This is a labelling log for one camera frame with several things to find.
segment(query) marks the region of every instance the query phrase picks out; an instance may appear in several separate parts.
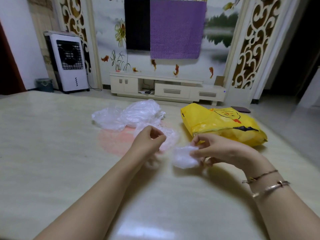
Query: yellow plastic bag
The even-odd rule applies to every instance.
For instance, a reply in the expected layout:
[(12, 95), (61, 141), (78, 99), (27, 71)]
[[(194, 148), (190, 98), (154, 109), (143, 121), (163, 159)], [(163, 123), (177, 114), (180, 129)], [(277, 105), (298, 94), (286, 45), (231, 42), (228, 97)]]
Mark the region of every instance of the yellow plastic bag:
[(267, 141), (266, 134), (253, 118), (233, 108), (206, 109), (192, 103), (181, 109), (181, 117), (192, 136), (215, 133), (251, 147)]

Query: hand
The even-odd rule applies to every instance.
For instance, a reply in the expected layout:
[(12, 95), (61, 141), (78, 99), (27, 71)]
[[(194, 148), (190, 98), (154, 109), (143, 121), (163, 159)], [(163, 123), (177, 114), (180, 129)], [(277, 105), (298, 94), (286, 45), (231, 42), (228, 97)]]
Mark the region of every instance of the hand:
[(196, 135), (191, 145), (195, 146), (199, 141), (204, 141), (204, 143), (198, 145), (199, 150), (190, 152), (190, 156), (195, 158), (210, 157), (206, 161), (207, 165), (228, 163), (246, 171), (257, 158), (261, 159), (263, 157), (258, 151), (248, 145), (218, 136), (214, 133)]
[(148, 125), (134, 139), (129, 151), (133, 155), (147, 160), (159, 151), (160, 146), (166, 140), (166, 136), (159, 129)]

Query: purple cloth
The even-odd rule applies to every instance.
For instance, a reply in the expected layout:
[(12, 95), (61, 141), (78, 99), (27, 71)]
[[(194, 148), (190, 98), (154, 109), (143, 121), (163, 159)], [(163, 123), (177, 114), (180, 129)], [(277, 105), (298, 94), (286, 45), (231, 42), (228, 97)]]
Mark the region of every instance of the purple cloth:
[(205, 1), (150, 0), (151, 58), (197, 59), (205, 15)]

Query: white tv cabinet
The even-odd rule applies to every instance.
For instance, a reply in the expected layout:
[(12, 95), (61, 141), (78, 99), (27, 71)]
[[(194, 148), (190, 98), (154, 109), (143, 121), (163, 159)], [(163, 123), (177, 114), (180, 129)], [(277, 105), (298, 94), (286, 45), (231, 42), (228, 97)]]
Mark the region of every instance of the white tv cabinet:
[[(143, 80), (155, 80), (154, 94), (142, 94)], [(202, 81), (142, 75), (139, 72), (110, 72), (111, 92), (117, 96), (193, 103), (211, 101), (216, 106), (223, 102), (226, 89), (222, 86), (203, 84)]]

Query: drawer handle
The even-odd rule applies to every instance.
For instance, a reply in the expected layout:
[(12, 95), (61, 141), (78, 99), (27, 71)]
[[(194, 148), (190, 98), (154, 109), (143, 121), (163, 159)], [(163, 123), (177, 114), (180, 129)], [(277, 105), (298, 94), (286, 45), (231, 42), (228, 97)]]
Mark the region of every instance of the drawer handle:
[(163, 89), (164, 93), (174, 93), (174, 94), (180, 94), (181, 90), (176, 90), (176, 89)]
[(216, 93), (212, 93), (212, 92), (199, 92), (199, 96), (216, 97), (217, 94)]

